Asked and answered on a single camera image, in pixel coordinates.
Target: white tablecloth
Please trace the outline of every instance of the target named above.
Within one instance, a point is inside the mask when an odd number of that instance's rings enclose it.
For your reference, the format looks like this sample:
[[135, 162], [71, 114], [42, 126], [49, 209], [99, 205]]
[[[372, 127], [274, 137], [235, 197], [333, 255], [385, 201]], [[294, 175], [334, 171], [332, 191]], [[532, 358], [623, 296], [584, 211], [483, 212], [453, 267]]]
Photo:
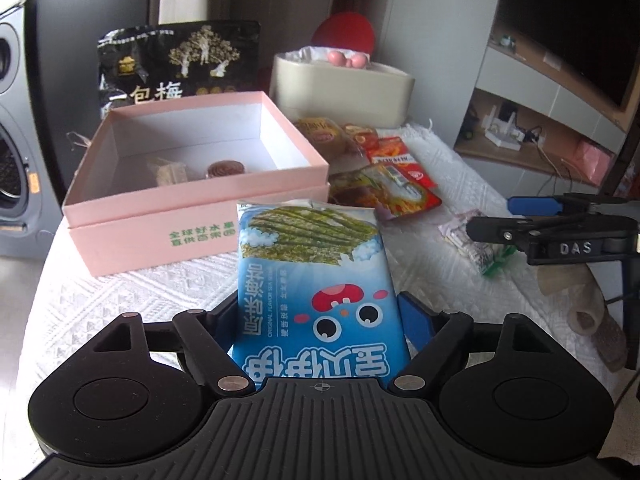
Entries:
[[[413, 125], [399, 133], [438, 184], [444, 205], [397, 219], [383, 229], [396, 290], [408, 290], [437, 310], [447, 307], [467, 312], [476, 321], [501, 322], [510, 312], [526, 314], [610, 391], [619, 391], [627, 375], [609, 373], [590, 340], [569, 329], [567, 296], [543, 297], [536, 271], [527, 266], [522, 254], [516, 254], [506, 269], [489, 279], [478, 276], [455, 248], [442, 240], [437, 226], [452, 213], [480, 208], [490, 216], [504, 216], [504, 199], [429, 130]], [[236, 255], [229, 253], [92, 278], [63, 221], [26, 328], [17, 383], [7, 406], [0, 478], [21, 478], [43, 458], [30, 430], [27, 404], [47, 375], [122, 312], [140, 312], [144, 321], [151, 322], [170, 320], [188, 308], [212, 309], [236, 289], [236, 261]], [[172, 356], [159, 359], [175, 363]], [[628, 413], [619, 410], [608, 447], [637, 463], [640, 438], [630, 428], [640, 428], [640, 410], [629, 407]]]

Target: floor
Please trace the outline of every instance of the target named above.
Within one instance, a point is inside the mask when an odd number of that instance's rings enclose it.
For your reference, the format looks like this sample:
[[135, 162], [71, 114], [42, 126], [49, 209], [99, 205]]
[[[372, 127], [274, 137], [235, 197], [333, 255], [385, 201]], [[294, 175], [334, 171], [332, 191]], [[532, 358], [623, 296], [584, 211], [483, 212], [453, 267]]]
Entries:
[[0, 256], [0, 449], [5, 399], [18, 373], [18, 359], [43, 262]]

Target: black screen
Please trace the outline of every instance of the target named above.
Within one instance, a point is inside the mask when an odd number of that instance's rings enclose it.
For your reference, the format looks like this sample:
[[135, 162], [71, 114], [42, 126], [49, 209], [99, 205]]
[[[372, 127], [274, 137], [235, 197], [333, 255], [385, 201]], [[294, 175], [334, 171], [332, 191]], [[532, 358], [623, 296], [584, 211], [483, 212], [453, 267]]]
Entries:
[[639, 0], [500, 0], [497, 17], [623, 105], [640, 46]]

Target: red snack package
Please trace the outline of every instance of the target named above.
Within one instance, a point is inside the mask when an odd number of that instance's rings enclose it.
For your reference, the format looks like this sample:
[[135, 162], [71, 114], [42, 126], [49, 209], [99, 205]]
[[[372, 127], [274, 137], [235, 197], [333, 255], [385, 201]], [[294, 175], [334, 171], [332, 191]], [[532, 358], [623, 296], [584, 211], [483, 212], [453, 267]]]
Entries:
[[377, 162], [392, 162], [405, 177], [418, 182], [427, 189], [438, 187], [431, 177], [424, 171], [409, 152], [400, 137], [383, 137], [378, 140], [378, 147], [367, 150], [367, 158], [372, 164]]
[[381, 220], [427, 211], [442, 203], [429, 189], [405, 177], [391, 162], [380, 162], [329, 177], [330, 202], [370, 207]]

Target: blue snack bag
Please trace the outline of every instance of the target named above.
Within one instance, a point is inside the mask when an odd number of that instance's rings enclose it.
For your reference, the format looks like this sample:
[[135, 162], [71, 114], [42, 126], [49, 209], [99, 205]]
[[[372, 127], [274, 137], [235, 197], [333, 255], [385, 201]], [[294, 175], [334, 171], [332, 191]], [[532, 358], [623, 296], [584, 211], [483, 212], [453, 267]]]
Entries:
[[232, 357], [277, 377], [379, 377], [408, 362], [373, 209], [240, 204]]

